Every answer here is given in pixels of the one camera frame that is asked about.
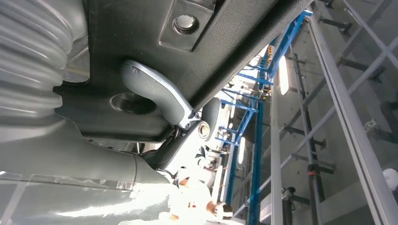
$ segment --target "flexible duct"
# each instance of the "flexible duct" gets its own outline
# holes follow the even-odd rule
[[[86,31],[80,0],[0,1],[0,171],[165,182],[140,157],[87,142],[54,113],[59,69]]]

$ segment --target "ceiling light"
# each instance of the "ceiling light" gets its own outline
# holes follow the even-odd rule
[[[279,60],[279,86],[281,87],[281,94],[285,95],[289,90],[289,76],[287,73],[286,58],[284,56]]]
[[[232,100],[233,106],[231,107],[231,114],[230,114],[230,118],[234,118],[235,115],[235,104],[236,104],[236,100]]]
[[[237,158],[239,164],[242,164],[242,162],[243,162],[243,156],[245,154],[245,142],[246,142],[246,139],[244,137],[242,137],[240,139],[240,143],[239,143],[239,155]]]

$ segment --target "person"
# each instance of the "person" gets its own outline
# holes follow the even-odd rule
[[[224,202],[215,204],[210,190],[195,176],[177,182],[181,201],[170,205],[170,219],[203,224],[206,220],[219,222],[232,218],[232,207]]]

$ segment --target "gray plastic panel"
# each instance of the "gray plastic panel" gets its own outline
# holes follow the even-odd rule
[[[222,83],[224,80],[221,82],[221,78],[226,80],[233,76],[220,76],[216,71],[271,11],[277,0],[216,1],[214,15],[191,52],[159,44],[161,31],[174,2],[89,1],[90,82],[80,87],[63,85],[55,88],[54,91],[62,95],[64,102],[56,112],[71,118],[84,135],[91,137],[163,141],[172,130],[160,110],[138,115],[119,112],[108,104],[113,96],[129,92],[120,76],[122,62],[135,60],[160,72],[198,110],[214,96],[214,93],[209,95],[209,90],[202,91],[209,86],[208,83],[212,87],[216,84],[223,86],[225,83]],[[283,10],[276,12],[279,15],[285,13]],[[285,25],[279,30],[263,33],[263,36],[271,39],[284,28]],[[195,104],[192,104],[195,95],[206,97],[206,100],[198,104],[195,99]]]
[[[213,15],[215,3],[212,0],[176,0],[165,21],[160,44],[191,51]],[[177,30],[175,19],[181,15],[194,18],[191,30]]]
[[[158,71],[127,60],[122,64],[121,75],[124,85],[135,94],[156,103],[171,125],[178,125],[187,131],[199,120],[199,116],[178,88]]]
[[[91,144],[54,114],[57,69],[85,31],[80,0],[0,1],[0,171],[167,183],[138,156]]]
[[[18,225],[118,225],[169,212],[172,184],[18,174],[0,175],[0,222]]]

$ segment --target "worker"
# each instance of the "worker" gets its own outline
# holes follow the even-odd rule
[[[183,169],[179,171],[168,206],[170,212],[162,212],[159,219],[144,221],[141,219],[122,221],[119,225],[168,225],[187,224],[204,225],[206,221],[221,222],[232,218],[232,207],[224,202],[215,204],[209,188],[199,180],[196,170]]]
[[[232,207],[224,202],[215,204],[209,188],[195,176],[180,179],[181,199],[170,205],[170,219],[203,224],[206,220],[218,222],[232,218]]]

